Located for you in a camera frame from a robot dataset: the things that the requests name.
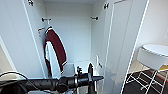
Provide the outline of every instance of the white door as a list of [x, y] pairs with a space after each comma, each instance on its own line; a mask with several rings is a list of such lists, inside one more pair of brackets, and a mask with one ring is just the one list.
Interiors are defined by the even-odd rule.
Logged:
[[120, 94], [147, 0], [108, 0], [101, 94]]

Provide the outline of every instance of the chair leg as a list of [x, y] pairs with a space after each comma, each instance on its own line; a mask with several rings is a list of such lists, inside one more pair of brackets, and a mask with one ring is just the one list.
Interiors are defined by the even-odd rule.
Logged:
[[128, 79], [126, 80], [126, 83], [128, 83], [128, 80], [130, 79], [130, 77], [133, 75], [134, 71], [137, 69], [138, 64], [136, 65], [136, 67], [134, 68], [133, 72], [130, 74], [130, 76], [128, 77]]
[[168, 75], [168, 71], [167, 71], [167, 73], [166, 73], [166, 78], [165, 78], [165, 80], [164, 80], [163, 87], [162, 87], [162, 90], [161, 90], [160, 94], [163, 93], [163, 89], [164, 89], [164, 86], [165, 86], [165, 83], [166, 83], [166, 80], [167, 80], [167, 75]]
[[152, 85], [152, 82], [153, 82], [153, 80], [154, 80], [154, 78], [155, 78], [155, 76], [156, 76], [156, 74], [157, 74], [157, 71], [155, 71], [153, 74], [154, 74], [154, 75], [153, 75], [153, 77], [152, 77], [152, 80], [151, 80], [151, 82], [150, 82], [150, 84], [149, 84], [149, 86], [148, 86], [148, 88], [147, 88], [147, 90], [146, 90], [146, 93], [145, 93], [145, 94], [147, 94], [147, 93], [148, 93], [148, 91], [149, 91], [149, 89], [150, 89], [150, 86]]
[[139, 75], [138, 75], [138, 78], [137, 78], [137, 79], [139, 79], [139, 78], [140, 78], [143, 68], [144, 68], [144, 65], [142, 66], [142, 68], [141, 68], [141, 72], [139, 73]]

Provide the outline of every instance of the black cable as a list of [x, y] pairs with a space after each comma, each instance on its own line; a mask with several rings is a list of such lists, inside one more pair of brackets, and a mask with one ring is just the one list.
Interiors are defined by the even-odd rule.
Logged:
[[13, 73], [13, 74], [18, 74], [22, 77], [24, 77], [35, 89], [39, 90], [39, 91], [43, 91], [45, 93], [50, 93], [50, 94], [54, 94], [50, 91], [45, 91], [45, 90], [40, 90], [38, 87], [36, 87], [25, 75], [21, 74], [21, 73], [18, 73], [18, 72], [5, 72], [3, 74], [0, 75], [0, 77], [2, 77], [3, 75], [6, 75], [6, 74], [10, 74], [10, 73]]

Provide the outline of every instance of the hanging clothes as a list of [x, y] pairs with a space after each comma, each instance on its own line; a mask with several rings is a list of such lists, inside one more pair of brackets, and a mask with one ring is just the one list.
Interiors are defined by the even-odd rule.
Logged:
[[49, 74], [60, 78], [63, 66], [66, 64], [66, 54], [59, 36], [53, 29], [47, 31], [45, 39], [45, 60]]

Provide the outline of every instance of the white garment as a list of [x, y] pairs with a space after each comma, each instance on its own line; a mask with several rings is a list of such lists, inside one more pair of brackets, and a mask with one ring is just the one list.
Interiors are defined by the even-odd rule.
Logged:
[[59, 79], [61, 77], [61, 71], [55, 50], [50, 41], [46, 42], [45, 52], [45, 58], [50, 62], [52, 78]]

